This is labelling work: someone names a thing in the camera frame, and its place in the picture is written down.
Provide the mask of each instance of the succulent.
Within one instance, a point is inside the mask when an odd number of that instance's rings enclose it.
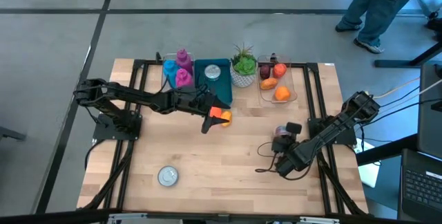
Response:
[[[245,48],[244,44],[242,44],[242,48],[240,48],[235,45],[238,54],[234,55],[231,61],[233,69],[240,75],[253,75],[255,73],[256,59],[251,54],[252,47]]]

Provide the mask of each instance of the white label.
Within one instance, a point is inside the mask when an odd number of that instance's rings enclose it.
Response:
[[[427,174],[427,176],[432,176],[432,177],[435,177],[437,179],[441,179],[442,180],[442,176],[441,175],[434,174],[434,173],[428,172],[428,171],[426,172],[426,174]]]

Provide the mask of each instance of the concrete floor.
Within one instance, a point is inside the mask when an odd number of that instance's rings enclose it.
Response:
[[[344,10],[350,2],[112,0],[110,8]],[[101,8],[102,5],[103,0],[0,0],[0,8]],[[413,10],[419,6],[416,0],[410,0],[404,8]],[[0,142],[2,216],[31,212],[97,18],[97,15],[0,15],[0,79],[4,82],[0,84],[0,125],[28,136],[25,142],[10,139]],[[115,58],[153,59],[156,51],[170,53],[178,47],[186,47],[201,58],[231,57],[233,44],[245,42],[254,45],[257,55],[276,52],[297,62],[335,63],[344,98],[360,90],[380,95],[418,77],[419,70],[374,68],[375,59],[412,59],[435,43],[433,33],[423,27],[426,22],[423,16],[397,17],[381,37],[385,53],[372,55],[353,45],[356,33],[334,31],[340,18],[339,15],[107,15],[88,77],[107,79]],[[414,86],[381,102],[389,102]],[[416,132],[416,122],[417,108],[411,108],[367,127],[365,132],[370,138],[395,140]],[[87,112],[78,110],[49,212],[75,208],[93,128]],[[386,167],[394,168],[397,161],[394,164]],[[369,205],[376,215],[392,218],[388,209],[377,210],[383,206],[373,202]]]

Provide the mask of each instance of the laptop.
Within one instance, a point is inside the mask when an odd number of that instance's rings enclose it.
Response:
[[[442,223],[442,161],[402,150],[398,218]]]

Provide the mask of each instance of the wooden table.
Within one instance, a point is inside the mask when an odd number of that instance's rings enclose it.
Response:
[[[110,81],[127,86],[133,59],[116,59]],[[327,113],[340,112],[343,99],[333,64],[319,64],[320,79]],[[264,102],[256,83],[247,88],[233,87],[233,122],[230,127],[211,127],[201,133],[203,119],[188,113],[169,115],[141,108],[143,115],[140,138],[135,142],[128,177],[125,211],[191,212],[230,214],[324,214],[320,180],[316,161],[311,171],[299,181],[288,181],[274,173],[256,173],[256,168],[268,168],[271,158],[256,153],[258,146],[271,141],[278,125],[288,121],[303,125],[298,140],[309,137],[309,117],[302,69],[292,68],[298,99],[285,104]],[[161,87],[161,66],[149,66],[145,91],[156,92]],[[314,77],[310,75],[315,109],[319,106]],[[140,79],[135,84],[138,88]],[[116,102],[123,107],[123,102]],[[109,140],[90,154],[88,168],[78,200],[78,207],[89,203],[106,182],[111,170],[115,141]],[[367,212],[367,204],[359,177],[356,158],[349,148],[334,145],[340,182],[356,204]],[[265,145],[261,153],[271,155]],[[165,165],[174,166],[180,175],[173,187],[163,187],[157,181],[158,171]],[[292,172],[296,177],[303,172]],[[333,187],[329,183],[331,208],[336,212]],[[114,187],[111,206],[116,205],[119,182]]]

